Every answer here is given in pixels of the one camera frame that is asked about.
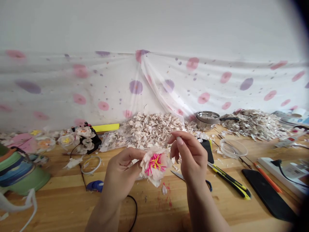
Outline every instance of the clear plastic bowl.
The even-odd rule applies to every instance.
[[[244,145],[232,139],[221,139],[220,148],[224,155],[235,159],[248,154],[248,150]]]

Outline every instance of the polka dot fabric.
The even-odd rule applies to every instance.
[[[0,51],[2,131],[122,123],[138,111],[193,120],[207,110],[308,108],[308,62],[184,57],[147,50]]]

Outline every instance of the yellow utility knife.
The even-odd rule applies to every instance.
[[[226,172],[222,171],[220,168],[218,168],[216,165],[211,164],[208,162],[208,165],[220,176],[222,177],[226,182],[228,182],[245,200],[251,200],[251,193],[249,190],[243,186],[241,183],[239,183],[237,180],[232,178],[230,175],[228,175]]]

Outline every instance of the orange pen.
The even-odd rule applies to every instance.
[[[256,163],[253,163],[258,171],[262,174],[262,176],[268,181],[268,183],[276,190],[277,193],[282,193],[282,190],[276,185],[275,182],[272,181],[272,179],[264,172],[263,169]]]

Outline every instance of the hand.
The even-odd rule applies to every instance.
[[[193,188],[205,185],[208,154],[201,143],[191,134],[175,131],[168,140],[172,143],[171,157],[182,158],[181,172],[186,183]]]
[[[126,198],[142,171],[140,163],[145,153],[143,150],[130,147],[110,159],[104,179],[102,198],[117,204]],[[128,167],[134,159],[140,161]]]

